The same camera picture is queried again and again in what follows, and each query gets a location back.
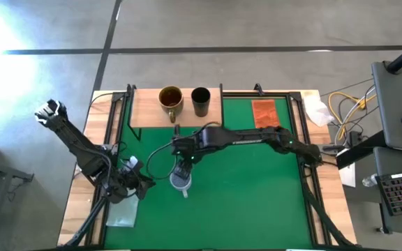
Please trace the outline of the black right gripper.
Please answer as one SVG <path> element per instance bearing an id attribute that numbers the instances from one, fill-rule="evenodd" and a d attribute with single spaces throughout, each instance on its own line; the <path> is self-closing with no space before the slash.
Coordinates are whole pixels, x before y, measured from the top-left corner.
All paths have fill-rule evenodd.
<path id="1" fill-rule="evenodd" d="M 183 136 L 175 132 L 171 139 L 172 155 L 178 157 L 179 162 L 173 170 L 173 174 L 181 179 L 188 179 L 191 175 L 193 164 L 202 159 L 201 132 L 194 132 L 192 135 Z"/>

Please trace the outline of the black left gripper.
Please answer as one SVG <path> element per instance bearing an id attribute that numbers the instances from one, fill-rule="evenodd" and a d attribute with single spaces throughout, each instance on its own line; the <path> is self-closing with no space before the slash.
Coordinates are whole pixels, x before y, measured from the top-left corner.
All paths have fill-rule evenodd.
<path id="1" fill-rule="evenodd" d="M 139 200 L 143 200 L 146 191 L 156 185 L 156 182 L 152 178 L 141 175 L 140 169 L 142 167 L 143 164 L 138 163 L 134 166 L 123 164 L 119 168 L 124 185 L 130 190 L 135 190 L 135 194 Z"/>

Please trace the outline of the pale grey mug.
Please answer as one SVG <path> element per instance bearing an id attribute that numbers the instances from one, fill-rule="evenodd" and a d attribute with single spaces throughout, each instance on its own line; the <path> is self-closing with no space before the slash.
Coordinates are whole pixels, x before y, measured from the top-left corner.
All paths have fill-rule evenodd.
<path id="1" fill-rule="evenodd" d="M 171 173 L 170 177 L 170 184 L 172 187 L 178 191 L 180 191 L 185 199 L 188 198 L 188 190 L 191 187 L 192 178 L 189 175 L 187 178 L 181 178 L 174 173 Z"/>

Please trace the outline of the tall black cup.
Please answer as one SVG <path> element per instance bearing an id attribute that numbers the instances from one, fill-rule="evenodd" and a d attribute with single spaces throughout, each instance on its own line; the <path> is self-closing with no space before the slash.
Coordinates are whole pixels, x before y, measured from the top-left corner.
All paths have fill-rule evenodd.
<path id="1" fill-rule="evenodd" d="M 193 89 L 191 93 L 191 100 L 196 116 L 204 117 L 208 114 L 210 97 L 211 94 L 207 88 L 198 87 L 196 89 Z"/>

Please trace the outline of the brown ceramic mug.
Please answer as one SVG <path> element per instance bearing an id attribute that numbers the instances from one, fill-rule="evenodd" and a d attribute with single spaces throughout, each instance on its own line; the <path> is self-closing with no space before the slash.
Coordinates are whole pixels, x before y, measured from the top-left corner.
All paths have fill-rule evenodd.
<path id="1" fill-rule="evenodd" d="M 170 122 L 175 123 L 184 108 L 184 95 L 181 89 L 176 86 L 164 87 L 159 91 L 158 101 Z"/>

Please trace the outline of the wooden shelf with black legs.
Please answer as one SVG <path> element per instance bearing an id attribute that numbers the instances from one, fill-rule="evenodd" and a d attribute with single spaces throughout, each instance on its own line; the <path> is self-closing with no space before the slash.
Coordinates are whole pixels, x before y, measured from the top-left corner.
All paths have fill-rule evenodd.
<path id="1" fill-rule="evenodd" d="M 184 107 L 180 115 L 176 117 L 176 124 L 185 128 L 201 127 L 208 122 L 223 122 L 222 118 L 222 96 L 220 87 L 208 88 L 211 98 L 209 102 L 208 114 L 204 117 L 195 115 L 191 92 L 193 88 L 181 88 L 184 98 Z M 129 120 L 131 128 L 139 128 L 144 136 L 145 128 L 170 128 L 172 131 L 174 124 L 170 122 L 169 116 L 163 111 L 158 101 L 160 89 L 136 89 L 132 104 L 132 115 Z"/>

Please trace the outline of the pale green cloth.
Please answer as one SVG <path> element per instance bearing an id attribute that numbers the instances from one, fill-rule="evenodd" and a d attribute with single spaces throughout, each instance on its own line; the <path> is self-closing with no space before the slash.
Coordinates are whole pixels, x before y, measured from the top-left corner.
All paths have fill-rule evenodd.
<path id="1" fill-rule="evenodd" d="M 129 190 L 129 197 L 123 199 L 118 204 L 110 204 L 106 225 L 108 227 L 128 227 L 135 226 L 139 199 L 135 194 L 136 190 Z"/>

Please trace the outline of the green table mat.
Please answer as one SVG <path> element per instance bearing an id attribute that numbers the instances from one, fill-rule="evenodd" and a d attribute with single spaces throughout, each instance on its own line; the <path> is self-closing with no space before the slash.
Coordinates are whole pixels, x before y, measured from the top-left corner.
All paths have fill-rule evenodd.
<path id="1" fill-rule="evenodd" d="M 186 194 L 166 175 L 174 158 L 171 128 L 123 129 L 121 156 L 143 161 L 156 185 L 138 204 L 133 227 L 109 227 L 109 249 L 310 248 L 299 165 L 266 144 L 229 146 L 193 167 Z"/>

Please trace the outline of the orange cloth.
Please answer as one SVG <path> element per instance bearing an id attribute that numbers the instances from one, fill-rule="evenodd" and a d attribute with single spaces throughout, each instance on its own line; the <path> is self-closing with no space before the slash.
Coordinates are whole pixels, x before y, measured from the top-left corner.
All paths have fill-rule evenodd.
<path id="1" fill-rule="evenodd" d="M 252 100 L 251 105 L 256 128 L 280 126 L 274 100 Z"/>

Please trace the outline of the white crumpled plastic bag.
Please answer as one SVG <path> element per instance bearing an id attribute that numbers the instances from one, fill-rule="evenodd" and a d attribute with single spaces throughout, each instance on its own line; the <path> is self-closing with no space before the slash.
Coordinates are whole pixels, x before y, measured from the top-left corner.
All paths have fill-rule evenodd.
<path id="1" fill-rule="evenodd" d="M 328 106 L 321 101 L 319 95 L 307 92 L 303 96 L 303 102 L 306 114 L 318 127 L 326 126 L 334 121 L 334 116 L 331 115 Z"/>

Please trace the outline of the white paper sheet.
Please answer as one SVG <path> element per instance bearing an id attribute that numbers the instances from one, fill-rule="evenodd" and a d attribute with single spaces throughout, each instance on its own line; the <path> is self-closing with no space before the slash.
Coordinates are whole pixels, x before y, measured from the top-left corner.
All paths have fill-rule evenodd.
<path id="1" fill-rule="evenodd" d="M 339 175 L 342 185 L 355 188 L 356 187 L 356 175 L 355 175 L 355 163 L 339 169 Z"/>

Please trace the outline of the black power adapter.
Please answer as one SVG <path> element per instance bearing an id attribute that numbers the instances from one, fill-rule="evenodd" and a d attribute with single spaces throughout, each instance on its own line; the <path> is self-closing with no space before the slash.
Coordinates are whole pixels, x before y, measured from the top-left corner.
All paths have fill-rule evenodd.
<path id="1" fill-rule="evenodd" d="M 350 131 L 347 137 L 350 148 L 360 144 L 362 142 L 362 134 L 357 131 Z"/>

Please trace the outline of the black support bar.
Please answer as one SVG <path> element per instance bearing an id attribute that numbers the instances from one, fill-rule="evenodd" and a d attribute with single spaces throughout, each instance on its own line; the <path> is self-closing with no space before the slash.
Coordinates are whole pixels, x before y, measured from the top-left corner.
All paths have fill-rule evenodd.
<path id="1" fill-rule="evenodd" d="M 385 136 L 382 130 L 336 156 L 336 166 L 338 169 L 343 169 L 372 154 L 375 147 L 386 147 Z"/>

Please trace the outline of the clear plastic bottle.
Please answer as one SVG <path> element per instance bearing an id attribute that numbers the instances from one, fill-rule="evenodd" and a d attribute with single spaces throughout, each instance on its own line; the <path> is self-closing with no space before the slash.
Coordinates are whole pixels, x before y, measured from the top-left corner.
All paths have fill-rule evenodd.
<path id="1" fill-rule="evenodd" d="M 378 176 L 377 174 L 372 174 L 370 176 L 367 176 L 367 177 L 363 178 L 362 179 L 362 185 L 365 186 L 365 187 L 368 187 L 368 188 L 377 185 L 378 184 L 377 180 L 376 180 L 377 176 Z"/>

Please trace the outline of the small grey desk panel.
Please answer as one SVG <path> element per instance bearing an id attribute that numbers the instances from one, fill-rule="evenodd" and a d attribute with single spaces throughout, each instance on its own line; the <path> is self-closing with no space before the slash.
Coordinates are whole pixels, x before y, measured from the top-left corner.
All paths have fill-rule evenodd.
<path id="1" fill-rule="evenodd" d="M 402 173 L 402 151 L 375 147 L 373 153 L 378 176 Z M 378 230 L 385 234 L 402 233 L 402 215 L 391 216 L 381 194 L 380 197 L 382 226 Z"/>

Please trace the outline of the large grey desk panel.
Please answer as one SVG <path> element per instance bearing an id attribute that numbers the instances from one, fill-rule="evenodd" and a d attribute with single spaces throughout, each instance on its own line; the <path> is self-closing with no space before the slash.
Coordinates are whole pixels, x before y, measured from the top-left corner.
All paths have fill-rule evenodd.
<path id="1" fill-rule="evenodd" d="M 402 73 L 386 71 L 381 62 L 371 64 L 380 118 L 388 147 L 402 150 Z"/>

